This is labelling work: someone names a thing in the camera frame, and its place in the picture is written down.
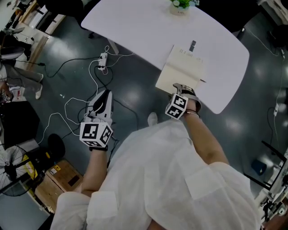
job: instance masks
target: table leg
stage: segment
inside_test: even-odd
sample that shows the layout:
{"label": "table leg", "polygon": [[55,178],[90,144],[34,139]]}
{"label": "table leg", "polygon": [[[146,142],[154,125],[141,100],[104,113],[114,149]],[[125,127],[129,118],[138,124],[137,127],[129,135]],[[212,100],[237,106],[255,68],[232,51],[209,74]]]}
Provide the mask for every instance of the table leg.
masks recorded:
{"label": "table leg", "polygon": [[115,42],[111,41],[110,39],[108,39],[108,42],[110,43],[112,49],[114,50],[114,53],[115,53],[115,54],[119,54],[119,50],[118,50]]}

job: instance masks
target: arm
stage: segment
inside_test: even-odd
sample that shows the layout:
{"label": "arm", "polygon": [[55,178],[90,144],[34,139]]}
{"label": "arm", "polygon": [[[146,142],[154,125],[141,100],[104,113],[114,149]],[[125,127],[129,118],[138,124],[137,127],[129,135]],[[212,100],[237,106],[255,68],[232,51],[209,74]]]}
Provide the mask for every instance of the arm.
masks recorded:
{"label": "arm", "polygon": [[[190,99],[188,101],[187,109],[196,111],[194,100]],[[214,162],[229,164],[219,142],[200,118],[193,114],[185,114],[184,117],[188,124],[195,150],[203,161],[206,164]]]}
{"label": "arm", "polygon": [[83,178],[82,194],[91,197],[92,193],[97,192],[107,174],[106,152],[92,150],[88,168]]}
{"label": "arm", "polygon": [[1,81],[1,82],[0,82],[0,92],[2,92],[2,90],[5,91],[6,95],[7,95],[9,98],[12,98],[12,93],[11,93],[10,90],[9,90],[9,86],[8,86],[7,83],[4,82],[4,81]]}

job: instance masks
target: hand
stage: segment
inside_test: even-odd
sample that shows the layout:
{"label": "hand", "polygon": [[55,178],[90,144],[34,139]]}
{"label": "hand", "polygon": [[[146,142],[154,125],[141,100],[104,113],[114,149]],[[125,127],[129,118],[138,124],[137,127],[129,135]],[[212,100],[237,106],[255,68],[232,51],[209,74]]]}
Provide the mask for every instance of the hand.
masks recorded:
{"label": "hand", "polygon": [[196,111],[196,102],[192,99],[189,99],[186,109]]}

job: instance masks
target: bracelet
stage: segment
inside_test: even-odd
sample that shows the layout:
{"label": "bracelet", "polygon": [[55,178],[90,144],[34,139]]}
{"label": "bracelet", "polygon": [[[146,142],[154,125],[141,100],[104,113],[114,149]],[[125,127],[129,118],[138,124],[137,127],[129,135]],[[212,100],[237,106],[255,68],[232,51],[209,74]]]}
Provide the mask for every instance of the bracelet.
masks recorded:
{"label": "bracelet", "polygon": [[201,119],[200,115],[199,115],[196,111],[194,111],[194,110],[186,109],[185,113],[186,113],[186,114],[197,115],[197,116]]}

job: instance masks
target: open notebook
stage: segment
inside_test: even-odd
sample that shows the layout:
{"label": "open notebook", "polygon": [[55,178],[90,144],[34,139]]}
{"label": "open notebook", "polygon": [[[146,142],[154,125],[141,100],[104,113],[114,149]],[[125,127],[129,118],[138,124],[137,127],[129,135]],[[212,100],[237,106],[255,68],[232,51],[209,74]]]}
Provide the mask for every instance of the open notebook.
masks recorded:
{"label": "open notebook", "polygon": [[203,60],[188,50],[174,46],[156,83],[156,87],[168,93],[175,93],[174,83],[196,89],[203,77]]}

